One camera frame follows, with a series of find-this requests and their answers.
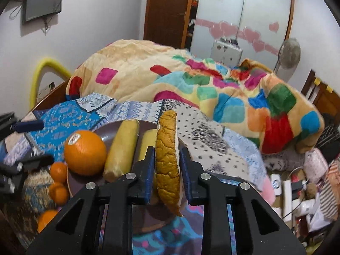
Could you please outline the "yellow banana piece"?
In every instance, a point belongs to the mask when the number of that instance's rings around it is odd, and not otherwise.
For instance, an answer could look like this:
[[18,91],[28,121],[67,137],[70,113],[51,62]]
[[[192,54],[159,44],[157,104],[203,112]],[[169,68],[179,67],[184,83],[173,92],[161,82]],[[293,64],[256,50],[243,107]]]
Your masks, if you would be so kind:
[[148,147],[155,147],[157,129],[147,130],[142,137],[138,161],[144,160]]
[[112,183],[131,170],[139,134],[137,119],[123,120],[112,141],[105,162],[103,177]]

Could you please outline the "peeled pomelo segment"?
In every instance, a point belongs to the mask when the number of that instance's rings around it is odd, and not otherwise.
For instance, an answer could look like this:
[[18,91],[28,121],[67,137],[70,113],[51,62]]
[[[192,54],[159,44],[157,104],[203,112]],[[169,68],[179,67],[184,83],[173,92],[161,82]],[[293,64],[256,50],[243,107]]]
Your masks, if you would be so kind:
[[181,217],[184,186],[180,170],[177,113],[165,111],[159,118],[156,137],[155,178],[160,200],[169,212]]

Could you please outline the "small mandarin far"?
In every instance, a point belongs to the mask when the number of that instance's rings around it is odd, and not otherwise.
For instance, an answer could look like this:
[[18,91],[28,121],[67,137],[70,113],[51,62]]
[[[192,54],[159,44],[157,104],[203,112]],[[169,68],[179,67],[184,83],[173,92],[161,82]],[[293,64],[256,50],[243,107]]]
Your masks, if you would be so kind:
[[50,175],[56,183],[64,184],[67,180],[67,165],[63,162],[55,162],[50,167]]

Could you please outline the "large orange near edge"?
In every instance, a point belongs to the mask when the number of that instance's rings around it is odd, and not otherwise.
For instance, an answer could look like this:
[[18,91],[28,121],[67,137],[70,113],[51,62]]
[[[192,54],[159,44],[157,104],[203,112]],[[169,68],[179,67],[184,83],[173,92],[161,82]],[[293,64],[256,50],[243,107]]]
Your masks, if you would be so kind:
[[58,210],[46,210],[39,216],[37,223],[37,232],[41,231],[50,223],[50,221],[58,214]]

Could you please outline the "small mandarin near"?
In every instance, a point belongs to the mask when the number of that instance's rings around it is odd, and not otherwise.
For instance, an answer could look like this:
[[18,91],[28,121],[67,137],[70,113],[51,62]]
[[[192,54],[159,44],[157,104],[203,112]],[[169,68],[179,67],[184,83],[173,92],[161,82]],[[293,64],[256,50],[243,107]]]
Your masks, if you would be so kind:
[[65,205],[70,198],[69,191],[62,183],[53,183],[49,187],[49,194],[54,203],[58,206]]

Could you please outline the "pink plush toy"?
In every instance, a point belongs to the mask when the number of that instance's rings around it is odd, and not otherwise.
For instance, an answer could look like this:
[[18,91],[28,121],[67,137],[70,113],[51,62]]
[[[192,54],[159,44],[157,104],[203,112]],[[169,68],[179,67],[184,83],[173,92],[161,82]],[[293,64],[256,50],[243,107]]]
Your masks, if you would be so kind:
[[275,192],[269,176],[266,176],[264,180],[263,191],[260,192],[260,195],[269,205],[273,205],[275,202]]

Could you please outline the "large orange with sticker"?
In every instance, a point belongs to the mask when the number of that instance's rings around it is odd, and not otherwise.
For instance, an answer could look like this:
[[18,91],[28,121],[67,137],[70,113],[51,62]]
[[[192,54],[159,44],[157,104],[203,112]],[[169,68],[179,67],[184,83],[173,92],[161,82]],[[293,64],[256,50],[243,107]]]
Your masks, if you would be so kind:
[[64,158],[72,172],[81,176],[93,176],[104,169],[106,145],[94,132],[78,130],[65,141]]

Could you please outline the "white bottle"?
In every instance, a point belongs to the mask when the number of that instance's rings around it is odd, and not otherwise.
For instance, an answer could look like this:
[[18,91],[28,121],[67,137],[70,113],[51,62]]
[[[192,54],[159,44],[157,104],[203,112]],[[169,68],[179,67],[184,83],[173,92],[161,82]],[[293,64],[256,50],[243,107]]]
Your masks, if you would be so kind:
[[310,214],[315,206],[316,199],[292,201],[293,215],[297,218]]

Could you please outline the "yellow foam tube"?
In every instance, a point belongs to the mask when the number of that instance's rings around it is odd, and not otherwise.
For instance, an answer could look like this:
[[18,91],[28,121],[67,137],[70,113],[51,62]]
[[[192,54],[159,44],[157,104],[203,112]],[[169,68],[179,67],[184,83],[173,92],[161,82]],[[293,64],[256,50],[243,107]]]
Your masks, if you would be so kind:
[[63,82],[71,78],[71,72],[65,68],[60,62],[53,58],[43,58],[37,64],[32,76],[31,88],[29,92],[29,108],[33,109],[39,102],[42,102],[47,96],[55,90],[55,82],[52,81],[47,86],[41,88],[43,78],[51,73],[55,77],[59,77]]

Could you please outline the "pink patterned pouch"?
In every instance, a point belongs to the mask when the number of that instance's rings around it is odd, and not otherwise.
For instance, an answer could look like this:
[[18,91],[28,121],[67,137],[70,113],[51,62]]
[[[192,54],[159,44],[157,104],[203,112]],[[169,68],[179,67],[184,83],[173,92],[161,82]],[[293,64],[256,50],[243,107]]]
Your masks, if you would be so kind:
[[327,173],[329,165],[318,148],[305,153],[303,164],[304,173],[311,183],[317,184]]

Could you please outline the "yellow banana piece on plate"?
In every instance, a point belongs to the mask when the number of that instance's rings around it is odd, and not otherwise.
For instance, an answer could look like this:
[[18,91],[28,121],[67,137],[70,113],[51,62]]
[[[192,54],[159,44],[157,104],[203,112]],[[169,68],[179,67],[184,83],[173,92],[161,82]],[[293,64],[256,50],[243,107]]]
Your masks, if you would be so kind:
[[138,161],[144,160],[148,147],[155,147],[157,129],[147,130],[142,137]]

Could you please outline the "black striped bag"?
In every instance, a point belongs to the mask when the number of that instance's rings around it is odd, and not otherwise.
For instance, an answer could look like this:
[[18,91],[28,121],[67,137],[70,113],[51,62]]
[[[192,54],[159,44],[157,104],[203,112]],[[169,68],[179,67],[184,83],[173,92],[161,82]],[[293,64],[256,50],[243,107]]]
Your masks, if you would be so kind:
[[333,125],[325,127],[322,134],[316,143],[316,148],[319,150],[325,149],[339,149],[339,131]]

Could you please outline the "standing electric fan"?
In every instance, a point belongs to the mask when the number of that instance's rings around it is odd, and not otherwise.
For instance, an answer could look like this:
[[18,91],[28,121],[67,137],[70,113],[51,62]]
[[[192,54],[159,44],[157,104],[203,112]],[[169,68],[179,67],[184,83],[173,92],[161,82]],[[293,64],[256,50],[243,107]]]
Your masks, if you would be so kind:
[[294,37],[286,39],[279,49],[274,73],[277,74],[280,67],[285,70],[297,67],[300,58],[301,47],[297,39]]

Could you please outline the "white box appliance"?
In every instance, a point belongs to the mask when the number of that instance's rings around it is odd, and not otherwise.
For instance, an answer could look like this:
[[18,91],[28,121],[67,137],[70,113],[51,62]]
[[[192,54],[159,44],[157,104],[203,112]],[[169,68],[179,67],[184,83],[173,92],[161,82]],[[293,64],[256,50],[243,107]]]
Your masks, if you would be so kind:
[[221,37],[214,41],[210,57],[228,67],[239,65],[243,50],[236,39]]

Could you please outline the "white sliding wardrobe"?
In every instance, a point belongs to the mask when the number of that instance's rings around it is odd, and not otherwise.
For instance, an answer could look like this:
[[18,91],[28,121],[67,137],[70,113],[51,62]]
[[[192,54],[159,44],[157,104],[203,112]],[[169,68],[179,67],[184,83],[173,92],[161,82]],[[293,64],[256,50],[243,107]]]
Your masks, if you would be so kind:
[[187,49],[199,58],[214,58],[217,41],[236,41],[240,59],[274,69],[287,39],[294,0],[198,0],[190,23]]

